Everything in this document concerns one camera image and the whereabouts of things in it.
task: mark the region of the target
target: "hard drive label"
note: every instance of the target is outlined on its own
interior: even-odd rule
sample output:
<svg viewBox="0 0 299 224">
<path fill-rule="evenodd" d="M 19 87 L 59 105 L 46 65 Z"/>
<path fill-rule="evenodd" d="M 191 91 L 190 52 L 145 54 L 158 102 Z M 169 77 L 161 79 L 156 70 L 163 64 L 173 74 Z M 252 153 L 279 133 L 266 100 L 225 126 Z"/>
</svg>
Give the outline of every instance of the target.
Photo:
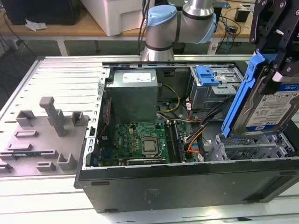
<svg viewBox="0 0 299 224">
<path fill-rule="evenodd" d="M 299 95 L 299 84 L 283 84 L 274 95 L 264 95 L 246 128 L 260 131 L 273 128 L 291 108 L 291 101 Z"/>
</svg>

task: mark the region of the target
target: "computer tower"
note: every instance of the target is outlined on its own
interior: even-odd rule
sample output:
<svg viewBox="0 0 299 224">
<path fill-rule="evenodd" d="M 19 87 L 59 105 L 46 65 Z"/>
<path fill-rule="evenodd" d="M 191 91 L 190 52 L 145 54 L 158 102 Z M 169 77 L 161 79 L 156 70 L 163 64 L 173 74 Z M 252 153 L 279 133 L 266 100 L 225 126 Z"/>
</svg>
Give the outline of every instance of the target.
<svg viewBox="0 0 299 224">
<path fill-rule="evenodd" d="M 74 25 L 80 16 L 79 0 L 2 0 L 7 16 L 14 25 L 26 19 L 46 24 Z"/>
</svg>

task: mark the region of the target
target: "cpu socket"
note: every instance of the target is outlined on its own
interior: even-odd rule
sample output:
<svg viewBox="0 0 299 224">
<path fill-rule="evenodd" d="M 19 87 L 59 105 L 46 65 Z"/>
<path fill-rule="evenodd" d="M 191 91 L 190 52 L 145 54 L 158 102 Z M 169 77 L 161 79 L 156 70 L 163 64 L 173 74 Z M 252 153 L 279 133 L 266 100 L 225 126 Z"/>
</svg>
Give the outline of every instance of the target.
<svg viewBox="0 0 299 224">
<path fill-rule="evenodd" d="M 145 157 L 154 157 L 158 154 L 158 137 L 141 138 L 141 151 Z"/>
</svg>

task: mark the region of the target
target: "wooden table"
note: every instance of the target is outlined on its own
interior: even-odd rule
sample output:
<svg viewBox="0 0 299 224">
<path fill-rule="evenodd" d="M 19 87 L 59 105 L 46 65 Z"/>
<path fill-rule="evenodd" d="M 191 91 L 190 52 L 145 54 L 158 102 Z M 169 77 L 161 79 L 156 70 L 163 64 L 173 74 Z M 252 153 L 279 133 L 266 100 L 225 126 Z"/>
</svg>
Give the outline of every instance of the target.
<svg viewBox="0 0 299 224">
<path fill-rule="evenodd" d="M 239 2 L 229 2 L 231 9 L 223 9 L 222 15 L 226 15 L 230 19 L 234 19 L 237 6 Z M 3 19 L 4 12 L 0 13 L 0 33 L 3 38 L 9 41 L 10 45 L 14 49 L 17 49 L 15 40 L 17 37 L 10 31 Z M 7 19 L 10 28 L 22 39 L 22 40 L 54 40 L 58 43 L 59 50 L 62 56 L 68 56 L 68 50 L 65 46 L 65 41 L 69 40 L 90 40 L 95 41 L 97 50 L 100 49 L 98 41 L 136 41 L 138 39 L 139 29 L 133 29 L 125 31 L 120 35 L 106 36 L 102 28 L 97 24 L 93 17 L 87 12 L 82 11 L 80 19 L 74 26 L 61 26 L 61 25 L 48 25 L 48 29 L 39 30 L 37 32 L 31 31 L 24 25 L 15 26 L 12 25 L 9 19 Z M 241 33 L 235 39 L 236 42 L 248 42 L 251 28 L 252 14 L 246 23 L 239 23 L 242 27 Z M 228 24 L 235 25 L 233 22 L 228 21 Z M 220 43 L 224 37 L 225 28 L 220 22 L 216 32 L 210 40 L 210 46 L 208 54 L 215 54 L 218 43 Z"/>
</svg>

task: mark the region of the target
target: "blue plastic latch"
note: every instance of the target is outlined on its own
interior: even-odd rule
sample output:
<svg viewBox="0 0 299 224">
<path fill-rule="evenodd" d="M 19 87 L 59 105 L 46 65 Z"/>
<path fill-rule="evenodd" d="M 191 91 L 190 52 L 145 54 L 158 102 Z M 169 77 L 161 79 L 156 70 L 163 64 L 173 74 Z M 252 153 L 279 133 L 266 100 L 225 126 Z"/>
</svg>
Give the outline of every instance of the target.
<svg viewBox="0 0 299 224">
<path fill-rule="evenodd" d="M 157 26 L 172 19 L 177 14 L 177 8 L 170 5 L 155 6 L 149 10 L 148 27 Z"/>
<path fill-rule="evenodd" d="M 259 51 L 256 52 L 257 54 L 252 56 L 250 62 L 248 64 L 244 79 L 238 89 L 238 92 L 234 98 L 234 101 L 228 111 L 226 118 L 222 124 L 222 131 L 224 136 L 227 138 L 229 137 L 233 121 L 238 117 L 238 109 L 242 106 L 242 102 L 247 94 L 250 91 L 254 84 L 256 83 L 256 79 L 254 77 L 255 71 L 259 64 L 263 63 L 266 58 L 262 55 Z"/>
<path fill-rule="evenodd" d="M 201 85 L 219 85 L 220 82 L 215 78 L 215 73 L 208 66 L 196 66 L 196 74 L 200 79 Z"/>
</svg>

